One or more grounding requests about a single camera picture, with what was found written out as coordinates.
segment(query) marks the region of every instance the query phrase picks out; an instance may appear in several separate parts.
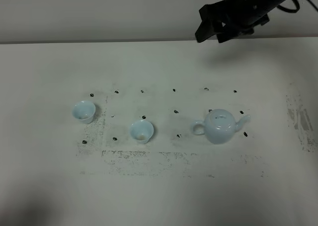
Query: white teapot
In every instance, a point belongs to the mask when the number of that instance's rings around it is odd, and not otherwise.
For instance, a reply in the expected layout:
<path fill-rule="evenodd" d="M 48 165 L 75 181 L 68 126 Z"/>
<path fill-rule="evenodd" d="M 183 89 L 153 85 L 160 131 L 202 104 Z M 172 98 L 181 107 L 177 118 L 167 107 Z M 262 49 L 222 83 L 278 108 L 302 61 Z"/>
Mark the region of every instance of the white teapot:
<path fill-rule="evenodd" d="M 250 115 L 242 117 L 235 122 L 233 115 L 224 109 L 211 111 L 204 121 L 196 120 L 191 124 L 191 132 L 195 135 L 205 134 L 206 138 L 214 144 L 229 141 L 239 131 L 244 123 L 250 121 Z"/>

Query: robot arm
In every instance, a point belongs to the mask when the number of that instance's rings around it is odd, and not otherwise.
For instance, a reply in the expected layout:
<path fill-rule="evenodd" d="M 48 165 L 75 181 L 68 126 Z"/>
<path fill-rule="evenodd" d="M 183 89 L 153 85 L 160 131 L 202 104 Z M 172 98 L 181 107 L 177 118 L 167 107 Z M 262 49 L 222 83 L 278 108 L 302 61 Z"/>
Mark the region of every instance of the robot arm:
<path fill-rule="evenodd" d="M 199 10 L 202 22 L 195 37 L 200 43 L 217 35 L 219 43 L 223 43 L 240 35 L 251 35 L 255 26 L 269 22 L 267 13 L 284 1 L 223 0 L 204 5 Z"/>

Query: dirty smudge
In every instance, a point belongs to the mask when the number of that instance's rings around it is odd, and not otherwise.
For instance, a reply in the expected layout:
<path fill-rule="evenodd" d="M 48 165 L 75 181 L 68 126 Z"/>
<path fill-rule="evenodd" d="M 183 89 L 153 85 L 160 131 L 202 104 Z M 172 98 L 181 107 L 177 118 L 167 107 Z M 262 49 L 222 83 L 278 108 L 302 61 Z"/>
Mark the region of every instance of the dirty smudge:
<path fill-rule="evenodd" d="M 153 152 L 153 151 L 117 151 L 102 150 L 94 155 L 99 164 L 86 164 L 81 170 L 85 174 L 110 174 L 120 176 L 178 176 L 209 177 L 218 179 L 222 171 L 214 171 L 211 163 L 213 154 L 191 152 Z M 261 165 L 265 170 L 267 163 L 260 155 L 232 155 L 222 159 L 225 165 L 239 164 L 242 167 Z"/>
<path fill-rule="evenodd" d="M 98 108 L 99 111 L 96 111 L 94 120 L 80 133 L 85 140 L 77 143 L 77 157 L 87 157 L 101 150 L 106 127 L 106 110 L 102 112 L 102 108 L 105 109 L 105 106 Z"/>
<path fill-rule="evenodd" d="M 290 84 L 289 92 L 290 94 L 286 95 L 288 126 L 296 131 L 302 150 L 314 152 L 318 148 L 318 143 L 307 109 L 304 108 L 301 95 L 294 83 Z"/>

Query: teapot handle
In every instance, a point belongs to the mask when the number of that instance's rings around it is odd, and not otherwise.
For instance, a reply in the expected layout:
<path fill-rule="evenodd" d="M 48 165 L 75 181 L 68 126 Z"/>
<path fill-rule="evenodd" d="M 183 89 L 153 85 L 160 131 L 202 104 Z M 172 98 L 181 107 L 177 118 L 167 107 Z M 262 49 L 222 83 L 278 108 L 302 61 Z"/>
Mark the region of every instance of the teapot handle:
<path fill-rule="evenodd" d="M 202 126 L 202 130 L 194 130 L 197 126 Z M 204 134 L 204 121 L 202 120 L 195 120 L 191 126 L 190 126 L 190 131 L 194 134 L 194 135 L 202 135 Z"/>

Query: white wall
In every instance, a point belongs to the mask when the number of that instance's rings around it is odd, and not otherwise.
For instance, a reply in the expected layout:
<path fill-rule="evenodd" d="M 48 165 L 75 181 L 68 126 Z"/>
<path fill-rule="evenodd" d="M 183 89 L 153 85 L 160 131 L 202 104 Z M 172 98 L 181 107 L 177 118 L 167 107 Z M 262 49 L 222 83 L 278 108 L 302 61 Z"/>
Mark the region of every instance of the white wall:
<path fill-rule="evenodd" d="M 0 0 L 0 42 L 192 39 L 201 22 L 198 10 L 217 1 Z M 317 35 L 318 13 L 300 1 L 299 13 L 274 10 L 255 34 Z"/>

